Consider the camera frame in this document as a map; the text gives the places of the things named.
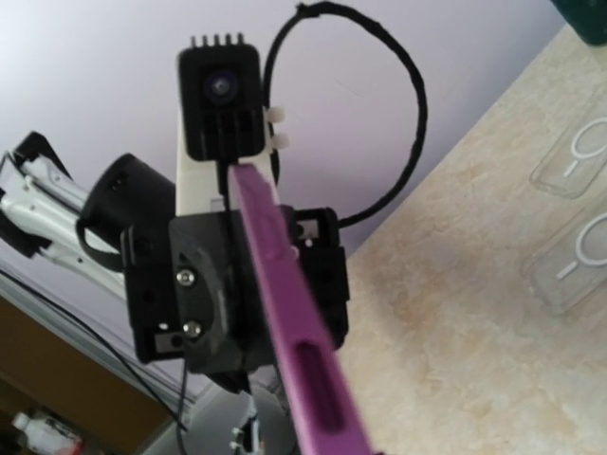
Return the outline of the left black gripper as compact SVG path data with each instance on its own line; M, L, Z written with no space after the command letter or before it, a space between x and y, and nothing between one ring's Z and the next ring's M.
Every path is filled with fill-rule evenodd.
M350 299L337 214L284 207L289 240L336 348ZM122 234L124 280L143 363L185 359L196 374L252 372L275 362L237 212L176 217Z

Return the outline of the purple-edged black-screen phone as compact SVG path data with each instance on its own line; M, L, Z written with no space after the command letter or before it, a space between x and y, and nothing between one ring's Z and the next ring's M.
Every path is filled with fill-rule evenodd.
M229 195L240 213L300 451L372 453L270 185L254 165L233 165Z

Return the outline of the clear magsafe phone case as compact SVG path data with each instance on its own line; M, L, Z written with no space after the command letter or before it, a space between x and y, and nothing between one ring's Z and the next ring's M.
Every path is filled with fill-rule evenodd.
M606 281L606 210L585 209L523 263L530 293L563 315Z

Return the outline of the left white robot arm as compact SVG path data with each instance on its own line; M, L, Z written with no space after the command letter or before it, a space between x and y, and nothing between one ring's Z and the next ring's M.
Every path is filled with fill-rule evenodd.
M123 299L141 362L182 359L231 392L272 366L303 454L369 452L335 356L349 299L337 215L281 204L264 142L180 140L175 181L123 155L91 191L38 133L7 159L4 238Z

